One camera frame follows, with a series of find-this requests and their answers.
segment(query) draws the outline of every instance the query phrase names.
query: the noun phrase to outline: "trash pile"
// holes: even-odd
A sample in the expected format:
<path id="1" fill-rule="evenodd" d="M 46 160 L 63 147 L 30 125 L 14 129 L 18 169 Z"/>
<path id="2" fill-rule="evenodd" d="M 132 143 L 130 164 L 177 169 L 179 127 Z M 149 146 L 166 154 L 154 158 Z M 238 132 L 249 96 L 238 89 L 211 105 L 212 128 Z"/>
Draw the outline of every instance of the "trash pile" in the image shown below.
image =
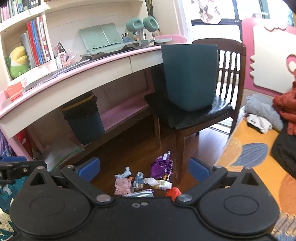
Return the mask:
<path id="1" fill-rule="evenodd" d="M 129 167 L 126 167 L 123 174 L 115 175 L 114 184 L 116 189 L 114 194 L 127 197 L 154 197 L 153 189 L 172 189 L 173 184 L 170 182 L 172 173 L 173 161 L 170 159 L 170 151 L 168 151 L 151 164 L 150 177 L 144 178 L 142 172 L 138 172 L 135 177 L 131 177 Z M 148 184 L 150 188 L 141 190 L 144 184 Z"/>

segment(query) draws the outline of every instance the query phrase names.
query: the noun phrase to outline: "teal storage bin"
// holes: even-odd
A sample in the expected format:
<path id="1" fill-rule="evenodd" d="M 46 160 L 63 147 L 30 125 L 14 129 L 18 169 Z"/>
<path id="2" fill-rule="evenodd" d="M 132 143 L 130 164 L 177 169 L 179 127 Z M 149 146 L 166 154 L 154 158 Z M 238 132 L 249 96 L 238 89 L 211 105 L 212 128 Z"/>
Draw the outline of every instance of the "teal storage bin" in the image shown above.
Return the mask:
<path id="1" fill-rule="evenodd" d="M 62 106 L 67 120 L 81 144 L 89 144 L 105 134 L 105 129 L 96 105 L 98 98 L 87 92 Z"/>
<path id="2" fill-rule="evenodd" d="M 162 45 L 168 99 L 185 111 L 213 103 L 218 68 L 217 45 Z"/>

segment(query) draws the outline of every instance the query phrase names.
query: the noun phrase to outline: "colorful blanket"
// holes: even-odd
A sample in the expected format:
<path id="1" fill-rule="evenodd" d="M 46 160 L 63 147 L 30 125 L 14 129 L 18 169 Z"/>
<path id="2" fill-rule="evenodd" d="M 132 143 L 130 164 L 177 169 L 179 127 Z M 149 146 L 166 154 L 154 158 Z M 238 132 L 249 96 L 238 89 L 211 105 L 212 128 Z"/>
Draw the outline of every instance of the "colorful blanket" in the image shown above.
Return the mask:
<path id="1" fill-rule="evenodd" d="M 275 130 L 261 134 L 242 120 L 229 138 L 216 165 L 229 171 L 252 167 L 279 205 L 280 216 L 272 234 L 280 241 L 295 241 L 296 180 L 271 156 L 271 147 L 278 136 Z"/>

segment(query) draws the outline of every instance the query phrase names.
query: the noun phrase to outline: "plush toy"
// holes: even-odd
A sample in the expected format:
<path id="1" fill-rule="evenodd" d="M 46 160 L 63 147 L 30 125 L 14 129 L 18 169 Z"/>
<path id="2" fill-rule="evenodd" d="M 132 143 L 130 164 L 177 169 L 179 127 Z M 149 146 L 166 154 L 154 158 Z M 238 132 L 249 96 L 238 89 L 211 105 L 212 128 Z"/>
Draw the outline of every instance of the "plush toy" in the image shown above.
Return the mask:
<path id="1" fill-rule="evenodd" d="M 29 68 L 28 56 L 25 47 L 19 46 L 11 51 L 9 57 L 6 57 L 6 63 L 11 77 L 16 78 L 27 72 Z"/>

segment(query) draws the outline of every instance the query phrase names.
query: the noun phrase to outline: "window frame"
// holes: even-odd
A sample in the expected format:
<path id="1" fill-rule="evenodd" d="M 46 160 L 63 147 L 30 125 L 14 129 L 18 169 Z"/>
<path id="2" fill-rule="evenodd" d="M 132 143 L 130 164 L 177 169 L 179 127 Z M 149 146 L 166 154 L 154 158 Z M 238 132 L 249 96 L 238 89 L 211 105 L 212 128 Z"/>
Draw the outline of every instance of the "window frame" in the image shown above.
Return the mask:
<path id="1" fill-rule="evenodd" d="M 262 12 L 268 13 L 268 16 L 263 16 L 263 18 L 269 18 L 269 11 L 268 11 L 268 5 L 267 5 L 267 0 L 258 0 L 260 9 Z M 242 20 L 239 19 L 239 11 L 237 8 L 237 2 L 236 0 L 232 0 L 233 8 L 234 8 L 234 15 L 235 18 L 222 18 L 222 20 L 215 25 L 236 25 L 239 26 L 239 35 L 240 39 L 242 41 Z M 204 23 L 201 19 L 193 19 L 191 20 L 192 26 L 198 26 L 198 25 L 213 25 L 210 23 Z"/>

